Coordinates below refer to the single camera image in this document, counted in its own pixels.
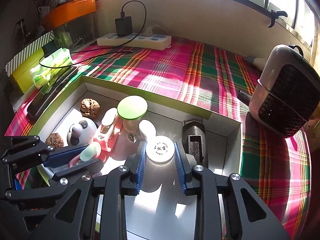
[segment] black power adapter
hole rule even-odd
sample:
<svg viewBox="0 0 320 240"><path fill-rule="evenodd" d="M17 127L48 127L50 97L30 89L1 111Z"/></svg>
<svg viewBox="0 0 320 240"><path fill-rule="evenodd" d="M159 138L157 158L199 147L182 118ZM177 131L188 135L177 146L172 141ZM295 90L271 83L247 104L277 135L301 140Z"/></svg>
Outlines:
<svg viewBox="0 0 320 240"><path fill-rule="evenodd" d="M131 16L124 16L124 12L121 12L121 17L115 19L116 32L118 36L128 36L132 34L132 20Z"/></svg>

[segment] panda head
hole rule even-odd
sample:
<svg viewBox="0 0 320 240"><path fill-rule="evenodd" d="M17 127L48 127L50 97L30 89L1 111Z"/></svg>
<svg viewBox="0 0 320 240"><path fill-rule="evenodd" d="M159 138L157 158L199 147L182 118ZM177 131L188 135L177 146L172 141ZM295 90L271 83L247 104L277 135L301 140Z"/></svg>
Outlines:
<svg viewBox="0 0 320 240"><path fill-rule="evenodd" d="M79 123L71 125L67 134L68 145L90 144L96 130L97 125L84 117Z"/></svg>

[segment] portable heater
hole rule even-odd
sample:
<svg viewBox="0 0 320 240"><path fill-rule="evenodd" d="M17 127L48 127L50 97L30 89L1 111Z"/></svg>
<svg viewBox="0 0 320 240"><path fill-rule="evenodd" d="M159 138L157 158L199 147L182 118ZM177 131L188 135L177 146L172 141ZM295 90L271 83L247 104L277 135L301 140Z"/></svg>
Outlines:
<svg viewBox="0 0 320 240"><path fill-rule="evenodd" d="M320 78L302 55L276 46L249 102L252 117L281 136L293 136L320 101Z"/></svg>

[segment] black heater grille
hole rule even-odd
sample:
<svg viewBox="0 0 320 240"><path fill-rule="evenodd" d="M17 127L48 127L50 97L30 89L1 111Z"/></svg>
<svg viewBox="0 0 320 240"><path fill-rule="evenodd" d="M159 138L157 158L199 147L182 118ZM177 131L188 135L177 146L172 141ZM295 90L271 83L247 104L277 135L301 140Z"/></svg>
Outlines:
<svg viewBox="0 0 320 240"><path fill-rule="evenodd" d="M282 67L271 92L288 106L269 94L259 109L259 117L284 137L301 129L320 100L319 91L310 80L290 64Z"/></svg>

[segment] green tissue package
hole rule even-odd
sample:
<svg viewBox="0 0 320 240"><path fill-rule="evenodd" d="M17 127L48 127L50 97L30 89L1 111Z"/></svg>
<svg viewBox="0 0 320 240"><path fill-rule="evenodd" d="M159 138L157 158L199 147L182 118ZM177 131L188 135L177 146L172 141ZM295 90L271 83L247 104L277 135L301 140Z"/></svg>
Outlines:
<svg viewBox="0 0 320 240"><path fill-rule="evenodd" d="M48 68L39 64L30 69L32 81L37 89L41 89L60 70L60 68L50 67L63 67L71 65L73 62L68 49L58 49L50 56L44 58L41 64L48 66Z"/></svg>

